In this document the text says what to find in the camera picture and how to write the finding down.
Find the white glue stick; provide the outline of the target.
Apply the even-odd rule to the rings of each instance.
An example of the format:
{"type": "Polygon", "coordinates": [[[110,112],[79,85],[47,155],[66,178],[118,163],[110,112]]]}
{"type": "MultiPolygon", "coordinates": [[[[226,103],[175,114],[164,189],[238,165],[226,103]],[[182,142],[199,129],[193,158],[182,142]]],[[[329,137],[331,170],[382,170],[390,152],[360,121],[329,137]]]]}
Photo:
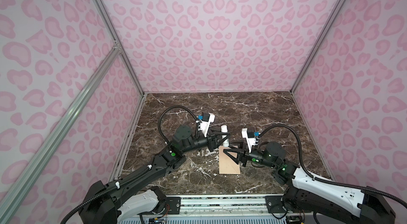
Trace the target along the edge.
{"type": "Polygon", "coordinates": [[[229,143],[230,133],[228,131],[227,125],[222,125],[220,129],[222,133],[222,146],[228,147],[230,145],[229,143]]]}

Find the peach paper envelope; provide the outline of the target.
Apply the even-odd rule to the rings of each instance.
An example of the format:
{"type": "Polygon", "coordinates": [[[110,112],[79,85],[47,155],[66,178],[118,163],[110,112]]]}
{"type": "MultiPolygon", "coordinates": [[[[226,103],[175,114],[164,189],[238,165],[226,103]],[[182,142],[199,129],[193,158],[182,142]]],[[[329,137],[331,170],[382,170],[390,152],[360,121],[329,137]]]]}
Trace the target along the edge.
{"type": "Polygon", "coordinates": [[[219,173],[240,175],[240,166],[223,152],[225,149],[229,149],[229,147],[219,147],[219,173]]]}

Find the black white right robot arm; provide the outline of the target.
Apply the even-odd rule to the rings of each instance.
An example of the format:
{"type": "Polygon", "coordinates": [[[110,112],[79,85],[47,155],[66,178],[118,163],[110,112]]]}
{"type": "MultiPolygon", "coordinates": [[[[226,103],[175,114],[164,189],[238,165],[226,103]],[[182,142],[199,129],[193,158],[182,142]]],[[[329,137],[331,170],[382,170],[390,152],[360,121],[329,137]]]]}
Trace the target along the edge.
{"type": "Polygon", "coordinates": [[[232,148],[223,152],[237,164],[270,167],[274,180],[287,186],[279,204],[287,211],[311,211],[345,224],[395,223],[395,212],[382,195],[333,185],[331,180],[306,174],[286,159],[286,151],[278,142],[269,142],[264,150],[232,148]]]}

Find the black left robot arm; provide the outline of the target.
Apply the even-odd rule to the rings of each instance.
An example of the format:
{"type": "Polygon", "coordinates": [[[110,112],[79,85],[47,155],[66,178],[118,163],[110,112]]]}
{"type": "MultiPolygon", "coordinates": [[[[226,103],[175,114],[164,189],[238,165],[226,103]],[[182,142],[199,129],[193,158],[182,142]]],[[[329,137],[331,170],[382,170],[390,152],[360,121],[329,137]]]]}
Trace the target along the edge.
{"type": "Polygon", "coordinates": [[[185,161],[185,153],[207,148],[211,152],[230,138],[230,133],[209,130],[195,135],[189,126],[179,126],[172,140],[152,160],[126,175],[107,184],[97,181],[89,188],[78,209],[84,224],[116,224],[124,215],[122,207],[126,201],[152,182],[178,169],[185,161]]]}

